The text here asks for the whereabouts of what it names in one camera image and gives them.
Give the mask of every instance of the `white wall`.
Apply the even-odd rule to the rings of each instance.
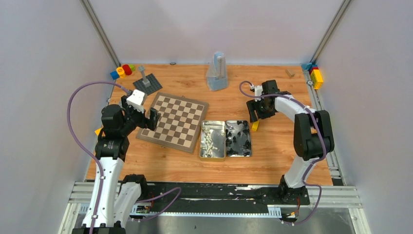
[[[411,233],[413,1],[355,0],[319,59],[340,165],[374,234]]]
[[[91,0],[121,62],[308,62],[342,0]]]
[[[1,233],[57,233],[89,158],[69,134],[70,94],[114,66],[79,1],[0,1]],[[73,125],[93,149],[111,87],[79,93]]]

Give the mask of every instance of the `metal tin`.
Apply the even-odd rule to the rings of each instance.
[[[204,120],[201,124],[201,160],[224,161],[225,122]]]
[[[228,120],[225,122],[225,144],[226,156],[228,157],[250,157],[251,134],[248,121]]]

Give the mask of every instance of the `yellow block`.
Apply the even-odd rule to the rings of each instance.
[[[119,74],[119,77],[120,77],[120,78],[125,78],[125,77],[126,77],[125,71],[123,70],[122,67],[118,67],[118,68],[116,69],[116,71],[117,71],[117,73]]]
[[[96,133],[96,135],[99,135],[100,130],[102,130],[102,128],[96,129],[94,133]]]
[[[320,70],[314,69],[313,72],[311,73],[310,77],[311,77],[311,80],[314,83],[314,89],[321,88],[321,86],[323,84],[323,80],[322,80],[322,77],[321,77]]]
[[[258,129],[258,124],[260,124],[259,121],[253,122],[253,123],[252,123],[251,130],[255,132],[255,131]]]

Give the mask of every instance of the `clear plastic container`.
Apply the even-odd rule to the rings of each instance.
[[[214,59],[206,72],[206,84],[211,91],[217,91],[228,87],[226,61],[222,52],[216,52],[214,54]]]

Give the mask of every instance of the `wooden table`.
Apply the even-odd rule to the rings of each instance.
[[[311,105],[299,66],[228,66],[229,87],[216,92],[207,88],[207,65],[145,65],[145,68],[147,75],[153,73],[162,84],[160,92],[208,102],[206,120],[249,120],[245,103],[250,98],[238,89],[243,80],[258,85],[275,79],[281,91],[289,91],[299,101]],[[295,76],[289,78],[286,69],[293,70]],[[141,74],[135,71],[116,82],[134,89],[132,83],[140,78]],[[115,88],[111,104],[119,103],[122,95],[124,92]],[[146,110],[155,95],[148,96]],[[194,153],[189,154],[136,139],[136,129],[129,136],[130,146],[120,179],[128,174],[144,174],[148,181],[279,184],[295,157],[293,129],[293,122],[283,114],[261,120],[258,131],[251,132],[252,157],[226,158],[224,162],[201,161],[199,140]],[[87,178],[94,178],[94,175],[95,163],[91,163]],[[332,185],[326,161],[318,163],[308,181]]]

